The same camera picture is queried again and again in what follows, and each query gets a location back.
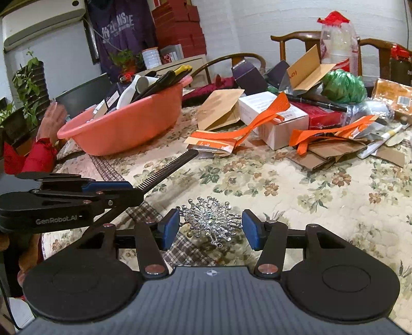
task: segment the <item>orange plastic tub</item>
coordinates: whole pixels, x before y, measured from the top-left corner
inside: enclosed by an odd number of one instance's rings
[[[188,75],[160,93],[87,122],[94,110],[89,108],[67,122],[57,137],[73,138],[93,156],[111,155],[141,145],[176,123],[182,108],[183,87],[191,82]]]

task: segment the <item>person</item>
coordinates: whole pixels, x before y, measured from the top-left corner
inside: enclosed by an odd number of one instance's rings
[[[54,147],[57,142],[57,132],[63,126],[66,116],[67,111],[63,105],[55,101],[50,104],[27,157],[19,156],[12,146],[4,143],[5,173],[16,175],[21,172],[51,172],[57,155],[57,150]],[[0,234],[0,251],[7,250],[9,244],[9,236]],[[17,274],[17,281],[20,286],[22,286],[27,272],[42,259],[40,234],[34,234],[30,237],[28,248],[19,256],[20,271]]]
[[[63,126],[67,116],[66,108],[52,102],[37,132],[36,140],[27,157],[17,154],[13,147],[4,143],[4,170],[8,175],[21,172],[51,172],[54,168],[57,150],[57,132]]]

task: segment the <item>human hand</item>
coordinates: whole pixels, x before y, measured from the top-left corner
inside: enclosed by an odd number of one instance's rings
[[[37,132],[37,139],[48,138],[50,143],[54,145],[57,142],[57,132],[64,125],[66,116],[66,108],[55,101],[52,102],[44,114]]]

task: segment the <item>green plastic string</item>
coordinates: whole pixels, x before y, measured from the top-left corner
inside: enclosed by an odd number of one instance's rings
[[[358,104],[367,97],[361,77],[355,77],[342,69],[327,73],[322,83],[322,95],[339,104]]]

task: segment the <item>chair backrest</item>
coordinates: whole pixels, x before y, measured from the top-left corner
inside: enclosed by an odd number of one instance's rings
[[[389,79],[389,60],[391,59],[391,49],[397,43],[377,40],[376,38],[365,38],[359,41],[359,46],[371,45],[378,49],[379,52],[379,77],[382,79]],[[361,50],[359,48],[359,59],[361,59]]]
[[[214,59],[206,64],[204,64],[202,67],[198,68],[195,72],[192,73],[192,78],[196,77],[199,73],[201,73],[203,70],[206,71],[206,77],[207,81],[209,84],[212,83],[212,80],[210,78],[210,73],[209,73],[209,67],[212,66],[213,64],[219,63],[221,61],[225,61],[228,59],[232,60],[232,66],[235,66],[239,62],[241,62],[245,57],[250,57],[250,58],[256,58],[257,60],[260,61],[260,69],[259,71],[263,74],[266,71],[266,61],[262,56],[259,56],[258,54],[252,54],[248,52],[241,52],[238,54],[231,54],[223,57],[219,57],[217,59]]]
[[[314,45],[318,48],[319,59],[321,58],[321,32],[320,31],[295,31],[293,33],[284,36],[270,36],[270,39],[275,42],[279,42],[281,60],[286,60],[286,42],[290,40],[300,40],[305,43],[306,51],[309,51]],[[359,50],[359,62],[358,62],[358,75],[362,75],[362,61],[361,61],[361,48],[358,38],[358,50]]]

